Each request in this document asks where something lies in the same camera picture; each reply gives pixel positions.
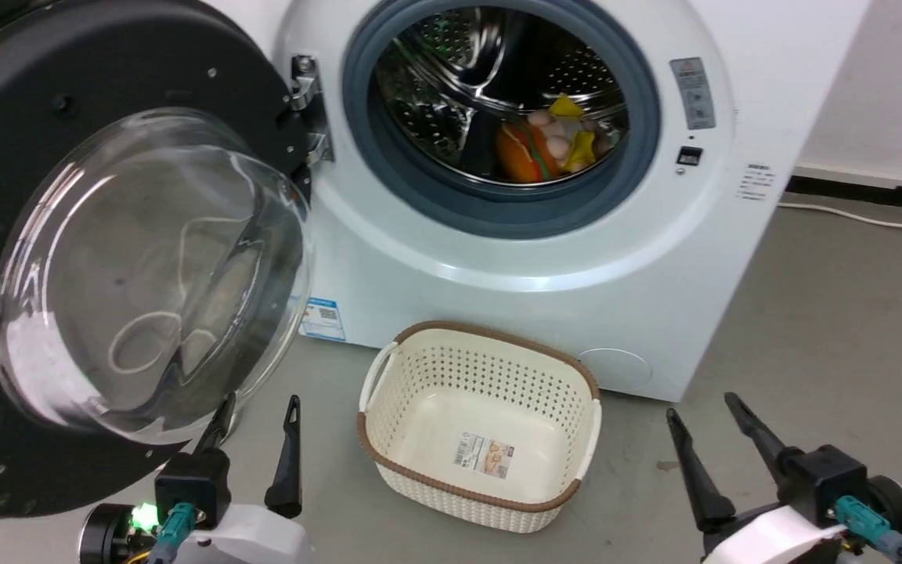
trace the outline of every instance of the laundry basket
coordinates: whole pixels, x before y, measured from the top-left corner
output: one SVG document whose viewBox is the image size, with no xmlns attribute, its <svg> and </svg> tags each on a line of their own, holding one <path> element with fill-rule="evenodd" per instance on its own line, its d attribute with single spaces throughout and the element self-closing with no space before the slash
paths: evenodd
<svg viewBox="0 0 902 564">
<path fill-rule="evenodd" d="M 533 533 L 579 489 L 601 430 L 594 376 L 498 331 L 430 321 L 378 354 L 358 433 L 385 482 L 480 525 Z"/>
</svg>

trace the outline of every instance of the white wall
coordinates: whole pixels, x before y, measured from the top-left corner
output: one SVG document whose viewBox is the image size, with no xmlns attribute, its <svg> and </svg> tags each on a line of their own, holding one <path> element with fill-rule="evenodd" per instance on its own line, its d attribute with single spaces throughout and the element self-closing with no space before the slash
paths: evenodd
<svg viewBox="0 0 902 564">
<path fill-rule="evenodd" d="M 796 174 L 902 185 L 902 0 L 869 9 Z"/>
</svg>

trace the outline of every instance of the door hinge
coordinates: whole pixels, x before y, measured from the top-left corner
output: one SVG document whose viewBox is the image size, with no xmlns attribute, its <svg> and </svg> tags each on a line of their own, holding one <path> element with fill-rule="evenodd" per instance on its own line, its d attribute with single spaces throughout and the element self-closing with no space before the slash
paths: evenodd
<svg viewBox="0 0 902 564">
<path fill-rule="evenodd" d="M 329 133 L 329 121 L 326 117 L 326 104 L 323 102 L 321 82 L 319 82 L 319 65 L 315 57 L 296 55 L 291 58 L 291 76 L 294 83 L 290 96 L 290 107 L 301 112 L 301 121 L 308 131 L 307 165 L 319 161 L 333 160 L 332 139 Z"/>
</svg>

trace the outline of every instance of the brown basket rim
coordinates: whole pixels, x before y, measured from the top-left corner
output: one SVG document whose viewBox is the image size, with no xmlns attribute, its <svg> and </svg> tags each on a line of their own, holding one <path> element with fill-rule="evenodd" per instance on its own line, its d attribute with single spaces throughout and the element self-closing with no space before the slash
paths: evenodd
<svg viewBox="0 0 902 564">
<path fill-rule="evenodd" d="M 555 358 L 555 360 L 565 362 L 570 367 L 579 372 L 584 379 L 586 379 L 587 386 L 588 388 L 590 388 L 591 399 L 601 399 L 601 390 L 597 387 L 597 381 L 594 380 L 594 375 L 591 374 L 590 371 L 588 371 L 588 369 L 586 369 L 586 367 L 584 367 L 574 357 L 569 356 L 564 352 L 552 349 L 551 347 L 547 347 L 541 343 L 533 342 L 532 340 L 511 335 L 509 333 L 504 333 L 502 331 L 497 331 L 495 329 L 489 329 L 477 325 L 459 324 L 459 322 L 457 321 L 424 321 L 422 324 L 413 325 L 411 328 L 405 329 L 404 332 L 399 333 L 399 335 L 395 338 L 395 342 L 402 344 L 409 337 L 429 329 L 448 329 L 463 333 L 471 333 L 472 335 L 478 335 L 481 337 L 497 339 L 501 340 L 502 342 L 523 347 L 523 349 L 536 351 L 536 353 L 544 354 L 544 356 L 550 356 L 552 358 Z M 459 488 L 458 486 L 452 486 L 447 482 L 441 482 L 440 479 L 430 478 L 429 475 L 423 475 L 414 470 L 410 470 L 410 468 L 406 468 L 404 467 L 404 465 L 390 460 L 389 457 L 383 456 L 383 454 L 379 453 L 378 450 L 375 449 L 373 445 L 371 445 L 371 440 L 368 439 L 368 414 L 365 414 L 364 411 L 360 411 L 360 413 L 357 414 L 357 433 L 358 437 L 361 440 L 361 446 L 364 447 L 364 450 L 368 453 L 368 456 L 372 457 L 373 460 L 376 461 L 376 463 L 383 465 L 383 467 L 385 468 L 389 468 L 389 470 L 391 470 L 392 472 L 397 472 L 398 474 L 404 475 L 409 479 L 415 479 L 415 481 L 417 482 L 420 482 L 426 486 L 430 486 L 431 488 L 441 490 L 442 492 L 447 492 L 455 496 L 465 497 L 465 499 L 467 500 L 472 500 L 474 502 L 483 504 L 490 504 L 491 506 L 501 507 L 507 510 L 520 511 L 524 513 L 544 513 L 546 511 L 557 509 L 559 507 L 562 507 L 563 504 L 569 501 L 570 497 L 573 497 L 573 495 L 576 494 L 576 491 L 579 489 L 581 484 L 580 479 L 573 479 L 569 486 L 566 486 L 566 489 L 562 490 L 562 493 L 560 493 L 558 496 L 552 497 L 552 499 L 548 500 L 547 502 L 536 504 L 514 502 L 511 500 L 502 499 L 502 497 L 486 496 L 483 495 L 483 493 L 476 493 L 473 492 L 473 490 L 466 490 L 464 488 Z"/>
</svg>

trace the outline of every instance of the basket bottom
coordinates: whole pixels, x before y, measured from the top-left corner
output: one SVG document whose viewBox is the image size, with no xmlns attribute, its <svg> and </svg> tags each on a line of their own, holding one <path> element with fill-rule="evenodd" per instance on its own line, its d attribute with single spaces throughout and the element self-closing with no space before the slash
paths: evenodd
<svg viewBox="0 0 902 564">
<path fill-rule="evenodd" d="M 487 456 L 491 442 L 499 463 Z M 444 388 L 422 390 L 410 401 L 388 452 L 392 461 L 433 479 L 521 503 L 562 493 L 572 481 L 566 479 L 570 456 L 555 421 L 500 399 Z"/>
</svg>

